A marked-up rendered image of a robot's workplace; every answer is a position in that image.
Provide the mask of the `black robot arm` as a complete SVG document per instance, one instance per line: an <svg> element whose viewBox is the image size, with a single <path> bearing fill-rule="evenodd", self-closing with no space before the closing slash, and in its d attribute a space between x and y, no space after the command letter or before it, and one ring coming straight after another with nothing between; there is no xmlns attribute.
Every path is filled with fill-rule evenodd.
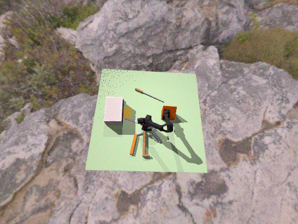
<svg viewBox="0 0 298 224"><path fill-rule="evenodd" d="M145 117L145 118L138 118L138 123L140 124L144 124L145 126L148 126L148 127L153 127L155 129L158 129L159 131L164 131L166 133L171 133L173 132L173 124L170 123L170 110L168 109L165 109L163 111L163 120L165 120L165 124L164 125L159 125L157 123L154 123L151 119L151 117ZM164 130L163 127L167 126L167 130Z"/></svg>

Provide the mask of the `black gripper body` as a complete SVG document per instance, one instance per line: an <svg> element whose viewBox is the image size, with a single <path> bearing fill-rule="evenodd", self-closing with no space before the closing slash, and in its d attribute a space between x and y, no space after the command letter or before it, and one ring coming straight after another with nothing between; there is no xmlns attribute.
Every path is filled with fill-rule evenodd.
<svg viewBox="0 0 298 224"><path fill-rule="evenodd" d="M151 115L146 115L146 117L147 117L147 116L148 116L148 117L152 117ZM144 130L144 131L147 131L147 126L144 125L144 126L142 126L141 129Z"/></svg>

